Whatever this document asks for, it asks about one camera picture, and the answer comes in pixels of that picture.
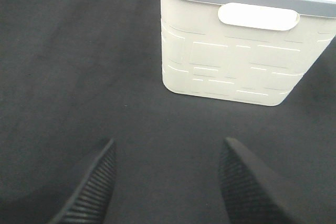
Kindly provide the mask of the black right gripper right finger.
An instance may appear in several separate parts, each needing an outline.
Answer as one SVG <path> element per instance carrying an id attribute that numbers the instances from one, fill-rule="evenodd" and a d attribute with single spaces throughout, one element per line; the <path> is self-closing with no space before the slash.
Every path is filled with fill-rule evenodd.
<path id="1" fill-rule="evenodd" d="M 223 140 L 218 180 L 231 223 L 310 223 L 303 193 L 235 138 Z"/>

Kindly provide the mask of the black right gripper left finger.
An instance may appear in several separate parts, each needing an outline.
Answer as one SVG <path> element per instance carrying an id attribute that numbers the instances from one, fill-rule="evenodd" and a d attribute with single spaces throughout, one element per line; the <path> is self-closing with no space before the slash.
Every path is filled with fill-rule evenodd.
<path id="1" fill-rule="evenodd" d="M 117 144 L 105 138 L 60 181 L 60 208 L 48 223 L 103 223 L 117 177 Z"/>

